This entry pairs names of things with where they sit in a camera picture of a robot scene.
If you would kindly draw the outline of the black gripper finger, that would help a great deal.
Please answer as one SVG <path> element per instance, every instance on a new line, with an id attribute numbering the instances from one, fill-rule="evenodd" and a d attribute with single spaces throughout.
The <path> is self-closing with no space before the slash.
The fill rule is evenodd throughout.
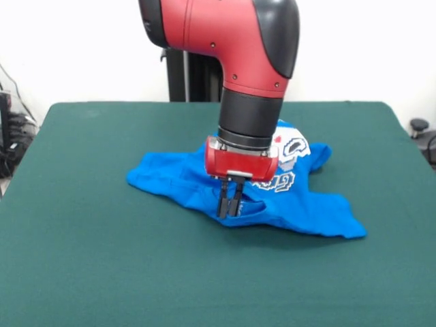
<path id="1" fill-rule="evenodd" d="M 217 216 L 220 219 L 225 219 L 228 213 L 228 179 L 220 178 L 221 182 L 220 191 L 219 191 L 219 201 L 217 206 Z"/>
<path id="2" fill-rule="evenodd" d="M 235 181 L 236 183 L 236 189 L 234 193 L 234 197 L 230 200 L 229 208 L 228 208 L 228 215 L 231 217 L 236 217 L 239 212 L 240 203 L 243 196 L 243 188 L 244 188 L 244 180 L 238 180 Z"/>

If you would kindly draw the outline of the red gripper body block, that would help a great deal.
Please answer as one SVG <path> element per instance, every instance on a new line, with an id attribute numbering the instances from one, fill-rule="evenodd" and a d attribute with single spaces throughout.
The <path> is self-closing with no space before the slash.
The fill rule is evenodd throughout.
<path id="1" fill-rule="evenodd" d="M 278 167 L 278 148 L 248 151 L 226 145 L 215 136 L 205 142 L 204 165 L 208 175 L 218 178 L 244 177 L 250 181 L 270 181 Z"/>

